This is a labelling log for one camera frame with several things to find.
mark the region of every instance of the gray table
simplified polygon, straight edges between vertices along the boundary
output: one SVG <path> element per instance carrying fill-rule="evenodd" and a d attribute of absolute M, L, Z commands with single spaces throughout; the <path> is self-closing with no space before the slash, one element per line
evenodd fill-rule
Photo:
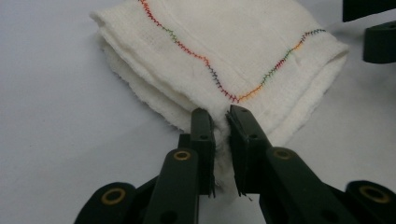
<path fill-rule="evenodd" d="M 103 185 L 140 186 L 179 131 L 113 76 L 91 10 L 120 0 L 0 3 L 0 223 L 72 223 Z M 392 10 L 341 23 L 341 0 L 301 0 L 350 45 L 341 75 L 288 142 L 326 183 L 367 179 L 396 191 L 396 63 L 361 60 L 364 28 Z M 200 223 L 263 223 L 258 197 L 201 198 Z"/>

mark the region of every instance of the white cloth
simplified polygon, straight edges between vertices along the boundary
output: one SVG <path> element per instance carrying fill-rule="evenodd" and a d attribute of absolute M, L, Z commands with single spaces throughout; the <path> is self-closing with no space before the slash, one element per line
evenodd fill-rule
<path fill-rule="evenodd" d="M 293 0 L 134 0 L 91 16 L 112 70 L 137 97 L 186 132 L 193 109 L 210 113 L 217 179 L 230 166 L 230 104 L 249 109 L 282 146 L 347 55 L 347 46 Z"/>

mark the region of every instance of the colorful stitching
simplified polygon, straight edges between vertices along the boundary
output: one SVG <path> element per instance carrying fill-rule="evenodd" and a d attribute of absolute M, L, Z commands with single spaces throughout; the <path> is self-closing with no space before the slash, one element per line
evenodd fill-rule
<path fill-rule="evenodd" d="M 161 27 L 163 30 L 165 30 L 166 33 L 169 34 L 169 36 L 171 37 L 172 41 L 177 44 L 184 52 L 190 54 L 192 57 L 201 60 L 202 62 L 204 62 L 205 67 L 208 69 L 209 73 L 211 74 L 213 81 L 215 82 L 216 86 L 219 88 L 220 92 L 222 92 L 226 97 L 229 98 L 229 100 L 232 103 L 240 103 L 243 101 L 246 101 L 247 99 L 251 98 L 253 95 L 255 95 L 259 90 L 262 89 L 262 87 L 264 86 L 266 80 L 271 77 L 276 71 L 278 71 L 282 65 L 285 63 L 285 61 L 289 58 L 289 56 L 295 51 L 297 50 L 306 40 L 306 38 L 310 35 L 316 35 L 318 33 L 321 32 L 326 32 L 325 30 L 322 29 L 316 29 L 310 32 L 306 32 L 304 33 L 304 35 L 301 37 L 300 42 L 292 49 L 289 49 L 286 52 L 286 55 L 277 62 L 277 64 L 266 74 L 264 74 L 263 78 L 262 78 L 262 82 L 255 87 L 253 90 L 248 91 L 245 94 L 236 96 L 235 94 L 232 94 L 230 92 L 228 92 L 227 90 L 225 90 L 223 88 L 223 86 L 221 85 L 221 82 L 219 80 L 219 75 L 217 74 L 217 72 L 212 68 L 212 66 L 210 65 L 210 61 L 209 59 L 206 58 L 206 56 L 204 55 L 200 55 L 195 53 L 194 51 L 192 51 L 191 49 L 187 48 L 183 43 L 181 43 L 177 36 L 174 34 L 174 31 L 166 28 L 165 26 L 163 26 L 159 21 L 157 21 L 157 19 L 155 19 L 155 17 L 152 15 L 151 10 L 149 8 L 149 4 L 147 3 L 147 0 L 140 0 L 140 3 L 143 6 L 143 9 L 145 9 L 146 14 L 148 15 L 148 17 L 159 27 Z"/>

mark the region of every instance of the folded cloth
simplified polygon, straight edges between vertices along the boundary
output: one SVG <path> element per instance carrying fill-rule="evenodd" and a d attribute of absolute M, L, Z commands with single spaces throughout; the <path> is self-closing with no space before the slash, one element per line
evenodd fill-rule
<path fill-rule="evenodd" d="M 308 120 L 347 46 L 293 0 L 140 0 L 93 12 L 112 70 L 181 130 L 215 122 L 216 176 L 230 168 L 230 104 L 249 109 L 275 146 Z"/>

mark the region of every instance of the screw hole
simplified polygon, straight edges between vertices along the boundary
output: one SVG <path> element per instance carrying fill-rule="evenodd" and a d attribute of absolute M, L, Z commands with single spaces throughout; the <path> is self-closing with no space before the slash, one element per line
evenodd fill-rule
<path fill-rule="evenodd" d="M 161 214 L 160 218 L 161 223 L 163 224 L 172 224 L 177 221 L 177 213 L 174 211 L 167 211 Z"/>
<path fill-rule="evenodd" d="M 382 191 L 378 188 L 372 187 L 372 186 L 368 186 L 368 185 L 361 186 L 359 188 L 359 192 L 364 197 L 366 197 L 376 203 L 389 203 L 390 202 L 390 197 L 388 196 L 387 193 L 385 193 L 384 191 Z"/>
<path fill-rule="evenodd" d="M 291 158 L 291 154 L 285 149 L 276 149 L 274 151 L 274 156 L 278 157 L 281 160 L 288 160 Z"/>
<path fill-rule="evenodd" d="M 188 151 L 178 151 L 174 154 L 174 158 L 177 161 L 186 161 L 191 157 L 190 152 Z"/>
<path fill-rule="evenodd" d="M 105 205 L 113 205 L 120 203 L 125 198 L 126 192 L 124 189 L 110 189 L 102 196 L 102 203 Z"/>
<path fill-rule="evenodd" d="M 339 220 L 337 214 L 335 214 L 334 211 L 331 210 L 322 210 L 320 215 L 331 223 L 337 223 Z"/>

